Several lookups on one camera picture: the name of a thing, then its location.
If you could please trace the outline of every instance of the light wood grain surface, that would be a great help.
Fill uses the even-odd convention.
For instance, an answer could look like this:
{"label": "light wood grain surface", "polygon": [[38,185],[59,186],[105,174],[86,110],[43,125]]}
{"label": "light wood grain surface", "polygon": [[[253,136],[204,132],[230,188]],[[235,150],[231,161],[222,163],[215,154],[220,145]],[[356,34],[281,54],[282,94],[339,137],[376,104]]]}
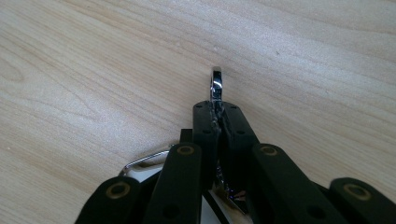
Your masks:
{"label": "light wood grain surface", "polygon": [[261,142],[396,201],[394,1],[2,0],[0,222],[74,222],[191,128],[216,65]]}

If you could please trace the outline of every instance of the round rivet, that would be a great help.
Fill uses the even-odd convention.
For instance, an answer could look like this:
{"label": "round rivet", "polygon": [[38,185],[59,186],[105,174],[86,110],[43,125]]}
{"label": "round rivet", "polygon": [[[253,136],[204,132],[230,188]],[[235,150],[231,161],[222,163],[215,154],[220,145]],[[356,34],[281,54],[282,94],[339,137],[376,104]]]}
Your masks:
{"label": "round rivet", "polygon": [[194,153],[194,148],[193,147],[179,147],[177,149],[177,153],[187,156],[187,155]]}
{"label": "round rivet", "polygon": [[118,182],[107,188],[106,196],[110,199],[119,199],[129,193],[131,187],[125,182]]}
{"label": "round rivet", "polygon": [[260,151],[266,156],[275,156],[277,154],[277,150],[273,147],[261,147]]}
{"label": "round rivet", "polygon": [[361,201],[368,201],[371,199],[371,193],[367,189],[356,184],[345,184],[344,191]]}

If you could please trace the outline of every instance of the wood grain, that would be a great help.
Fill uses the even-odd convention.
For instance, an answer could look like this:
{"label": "wood grain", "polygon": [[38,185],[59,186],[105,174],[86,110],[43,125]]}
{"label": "wood grain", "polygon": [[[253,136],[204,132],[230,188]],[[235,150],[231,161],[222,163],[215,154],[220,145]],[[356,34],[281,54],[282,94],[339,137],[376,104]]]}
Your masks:
{"label": "wood grain", "polygon": [[191,127],[216,65],[224,100],[312,180],[353,176],[396,201],[394,2],[13,0],[0,222],[74,222],[125,163]]}

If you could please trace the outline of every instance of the wooden table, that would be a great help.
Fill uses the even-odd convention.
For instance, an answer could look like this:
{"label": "wooden table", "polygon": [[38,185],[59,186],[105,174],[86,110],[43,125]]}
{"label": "wooden table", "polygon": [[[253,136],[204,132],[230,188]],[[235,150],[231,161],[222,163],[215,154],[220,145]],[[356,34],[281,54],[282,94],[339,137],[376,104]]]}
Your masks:
{"label": "wooden table", "polygon": [[319,184],[353,176],[396,201],[394,2],[9,0],[0,222],[74,222],[125,163],[191,128],[216,65],[261,142]]}

